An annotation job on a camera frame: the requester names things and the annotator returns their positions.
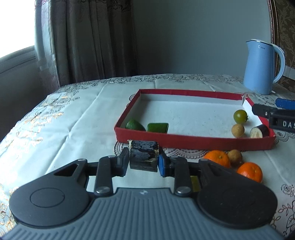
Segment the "kettle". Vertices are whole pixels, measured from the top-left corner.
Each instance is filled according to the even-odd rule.
[[[285,54],[272,43],[251,39],[248,45],[248,60],[244,75],[244,86],[259,94],[271,93],[273,83],[279,81],[285,70]],[[281,68],[275,77],[275,52],[281,59]]]

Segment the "patterned wallpaper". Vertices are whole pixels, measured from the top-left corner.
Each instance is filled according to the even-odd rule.
[[[295,68],[295,8],[289,0],[275,0],[278,14],[279,45],[285,52],[286,65]],[[295,80],[282,77],[279,84],[295,93]]]

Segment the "red box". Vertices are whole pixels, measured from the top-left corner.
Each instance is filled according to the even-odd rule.
[[[117,140],[125,143],[128,140],[143,140],[156,141],[161,147],[178,149],[269,150],[276,138],[272,129],[269,129],[268,137],[260,139],[234,138],[231,134],[231,126],[235,124],[233,113],[242,108],[249,116],[245,124],[246,135],[252,127],[261,123],[268,127],[267,119],[253,115],[251,110],[253,104],[250,98],[246,98],[242,104],[242,95],[235,93],[140,89],[124,110],[114,129]],[[125,129],[130,118],[136,120],[140,118],[141,124],[167,122],[168,133]],[[179,131],[190,135],[181,135]]]

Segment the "gray curtain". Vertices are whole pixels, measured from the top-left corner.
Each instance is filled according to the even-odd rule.
[[[137,74],[131,0],[36,0],[35,50],[44,93]]]

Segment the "table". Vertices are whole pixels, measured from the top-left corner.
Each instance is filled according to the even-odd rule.
[[[242,78],[228,75],[160,74],[95,80],[64,86],[29,112],[0,143],[0,236],[15,221],[9,198],[17,187],[78,158],[98,161],[106,155],[119,155],[125,144],[116,141],[114,126],[138,89],[173,88],[247,93],[255,103],[275,106],[275,99],[295,100],[295,94],[278,84],[271,95],[246,89]],[[271,225],[287,236],[295,229],[295,134],[275,131],[272,150],[244,152],[245,161],[257,163],[264,173],[263,183],[278,198]],[[168,156],[179,155],[198,161],[204,150],[165,149]],[[124,178],[113,179],[117,187],[170,187],[173,178],[159,173],[127,170]],[[93,191],[90,178],[87,190]]]

